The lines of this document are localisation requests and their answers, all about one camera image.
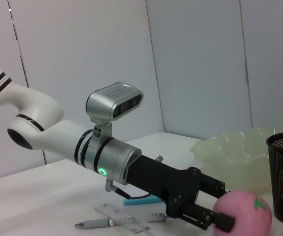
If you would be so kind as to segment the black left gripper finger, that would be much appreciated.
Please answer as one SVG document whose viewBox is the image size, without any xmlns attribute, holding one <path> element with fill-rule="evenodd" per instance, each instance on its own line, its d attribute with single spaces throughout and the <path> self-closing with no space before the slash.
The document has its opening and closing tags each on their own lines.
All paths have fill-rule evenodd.
<svg viewBox="0 0 283 236">
<path fill-rule="evenodd" d="M 203 230 L 207 230 L 213 224 L 225 233 L 229 233 L 235 223 L 235 218 L 224 213 L 216 213 L 193 202 L 181 205 L 178 209 L 178 217 Z"/>
<path fill-rule="evenodd" d="M 201 174 L 201 184 L 199 190 L 216 198 L 220 198 L 224 194 L 228 193 L 223 181 L 205 174 Z"/>
</svg>

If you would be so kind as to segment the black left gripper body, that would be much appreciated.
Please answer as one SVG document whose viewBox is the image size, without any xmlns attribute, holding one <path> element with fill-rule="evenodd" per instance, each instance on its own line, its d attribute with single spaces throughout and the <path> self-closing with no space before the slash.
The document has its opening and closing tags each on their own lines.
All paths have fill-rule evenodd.
<svg viewBox="0 0 283 236">
<path fill-rule="evenodd" d="M 166 204 L 166 214 L 179 218 L 186 204 L 194 204 L 201 184 L 201 171 L 195 167 L 179 170 L 140 156 L 128 168 L 126 182 Z"/>
</svg>

